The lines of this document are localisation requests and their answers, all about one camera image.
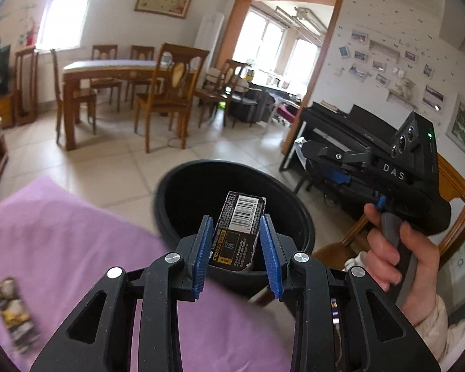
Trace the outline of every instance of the trash can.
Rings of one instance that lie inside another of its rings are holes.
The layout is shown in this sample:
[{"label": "trash can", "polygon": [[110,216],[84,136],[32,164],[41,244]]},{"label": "trash can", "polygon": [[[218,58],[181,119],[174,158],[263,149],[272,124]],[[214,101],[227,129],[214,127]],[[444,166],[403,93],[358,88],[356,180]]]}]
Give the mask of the trash can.
[{"label": "trash can", "polygon": [[[291,237],[300,251],[312,252],[315,245],[312,218],[293,192],[257,169],[216,160],[187,162],[160,181],[154,213],[169,250],[175,250],[181,238],[196,234],[204,215],[211,216],[216,225],[230,191],[265,197],[265,213],[270,214],[276,232]],[[207,276],[237,294],[253,296],[268,285],[260,242],[252,270],[232,272],[209,266]]]}]

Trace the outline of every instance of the door frame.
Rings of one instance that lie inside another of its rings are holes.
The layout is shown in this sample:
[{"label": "door frame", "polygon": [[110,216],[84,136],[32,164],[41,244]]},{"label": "door frame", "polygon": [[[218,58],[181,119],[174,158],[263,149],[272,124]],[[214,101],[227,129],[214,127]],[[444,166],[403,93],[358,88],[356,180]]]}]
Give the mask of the door frame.
[{"label": "door frame", "polygon": [[[236,49],[236,44],[239,39],[239,34],[241,33],[241,29],[243,27],[244,19],[248,14],[248,10],[250,9],[251,3],[254,1],[271,1],[271,0],[236,0],[232,7],[231,13],[229,15],[229,20],[226,25],[226,29],[224,31],[224,36],[222,38],[221,47],[219,48],[217,58],[215,60],[215,67],[220,68],[224,62],[228,58],[232,58],[234,54],[234,49]],[[293,134],[298,126],[299,117],[301,115],[301,109],[305,108],[311,99],[313,90],[315,89],[315,85],[317,84],[320,72],[322,70],[322,66],[325,62],[327,57],[327,52],[329,50],[329,44],[331,43],[331,39],[334,35],[334,30],[336,28],[336,22],[338,21],[339,14],[341,13],[341,5],[343,4],[343,0],[274,0],[274,1],[301,1],[306,3],[316,3],[316,4],[325,4],[331,5],[334,7],[331,21],[329,22],[329,26],[327,27],[327,33],[320,48],[319,58],[313,70],[312,76],[310,77],[310,81],[308,82],[307,91],[303,101],[301,102],[300,110],[296,115],[296,119],[291,126],[291,130],[286,137],[286,140],[283,143],[281,151],[285,154],[288,149],[290,148],[291,139],[293,139]]]}]

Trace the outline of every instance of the small black box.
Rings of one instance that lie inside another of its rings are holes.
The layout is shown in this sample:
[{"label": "small black box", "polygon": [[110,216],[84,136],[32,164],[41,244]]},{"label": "small black box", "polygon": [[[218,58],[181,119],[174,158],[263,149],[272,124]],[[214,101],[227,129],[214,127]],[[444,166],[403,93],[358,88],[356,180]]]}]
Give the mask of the small black box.
[{"label": "small black box", "polygon": [[231,271],[251,267],[265,198],[230,191],[214,233],[209,264]]}]

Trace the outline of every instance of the purple tablecloth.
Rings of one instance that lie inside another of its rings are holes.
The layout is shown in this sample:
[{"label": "purple tablecloth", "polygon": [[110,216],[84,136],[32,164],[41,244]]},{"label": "purple tablecloth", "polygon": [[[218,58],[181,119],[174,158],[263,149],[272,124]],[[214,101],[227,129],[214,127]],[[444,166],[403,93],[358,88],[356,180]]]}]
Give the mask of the purple tablecloth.
[{"label": "purple tablecloth", "polygon": [[[17,280],[41,345],[110,267],[143,268],[166,252],[157,236],[71,196],[48,178],[0,203],[0,281]],[[184,371],[289,371],[290,354],[273,324],[264,309],[207,282],[199,301],[179,303]],[[38,355],[15,352],[1,318],[0,345],[23,372]],[[136,359],[133,350],[133,370]]]}]

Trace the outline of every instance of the gray handle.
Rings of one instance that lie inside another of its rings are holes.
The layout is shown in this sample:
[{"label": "gray handle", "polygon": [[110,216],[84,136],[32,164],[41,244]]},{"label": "gray handle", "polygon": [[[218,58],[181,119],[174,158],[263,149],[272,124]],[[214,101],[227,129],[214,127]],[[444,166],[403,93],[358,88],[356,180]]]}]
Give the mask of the gray handle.
[{"label": "gray handle", "polygon": [[400,262],[396,266],[403,276],[399,284],[393,285],[388,290],[388,295],[398,307],[405,303],[415,278],[417,270],[417,258],[403,245],[400,239],[401,219],[392,213],[381,215],[382,235],[395,247],[400,253]]}]

